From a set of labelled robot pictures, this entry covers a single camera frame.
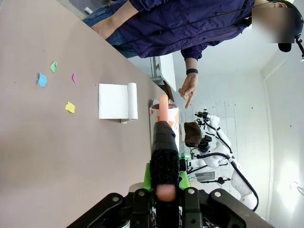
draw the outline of wall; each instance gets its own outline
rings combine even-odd
[[[277,45],[264,43],[249,28],[233,40],[208,47],[199,60],[197,93],[190,110],[184,110],[193,115],[207,107],[207,111],[221,117],[220,126],[232,142],[234,156],[259,195],[257,213],[264,218],[269,217],[272,172],[266,100],[259,70],[276,50]],[[180,88],[186,71],[184,59],[179,52],[174,53],[173,58],[176,85]],[[177,93],[174,95],[176,104],[183,109],[186,102]],[[224,166],[214,171],[216,178],[231,177],[233,168]],[[218,187],[217,184],[204,185],[207,192]],[[239,197],[229,184],[223,188]]]
[[[296,181],[304,186],[304,62],[300,62],[300,53],[293,45],[290,53],[276,53],[262,70],[274,142],[270,222],[277,228],[302,228],[304,224],[304,197],[293,185]]]

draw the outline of jeans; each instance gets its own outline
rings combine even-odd
[[[89,27],[92,27],[96,23],[112,16],[112,11],[109,7],[101,7],[95,12],[88,15],[82,21]],[[127,43],[121,32],[117,29],[106,41],[111,44],[117,51],[119,51],[126,58],[137,56],[132,46]]]

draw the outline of yellow sticky note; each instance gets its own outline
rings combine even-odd
[[[67,102],[66,109],[70,113],[74,113],[75,112],[75,105],[73,105],[71,102]]]

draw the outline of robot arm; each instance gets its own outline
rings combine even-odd
[[[208,126],[208,130],[211,134],[216,137],[217,143],[216,148],[211,150],[206,150],[207,145],[211,141],[210,136],[205,136],[199,144],[199,151],[201,156],[204,158],[203,161],[211,168],[217,168],[225,159],[235,168],[232,177],[231,185],[235,188],[241,195],[240,201],[250,209],[256,209],[258,203],[258,197],[255,195],[250,187],[246,184],[246,179],[242,178],[244,176],[243,169],[237,160],[231,154],[231,142],[228,137],[224,134],[219,126],[220,118],[211,115],[207,112],[199,112],[199,115],[203,118],[204,122]]]

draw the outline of sticky note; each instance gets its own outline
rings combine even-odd
[[[49,68],[51,69],[51,71],[54,73],[57,69],[57,62],[54,61],[50,66]]]
[[[46,87],[47,82],[48,82],[47,77],[45,77],[45,75],[39,73],[39,79],[38,79],[37,84],[42,87]]]
[[[75,84],[77,84],[77,76],[76,76],[75,73],[73,73],[72,79],[73,79],[73,82],[74,82]]]
[[[68,110],[70,113],[75,112],[75,105],[73,105],[71,102],[67,102],[66,110]]]

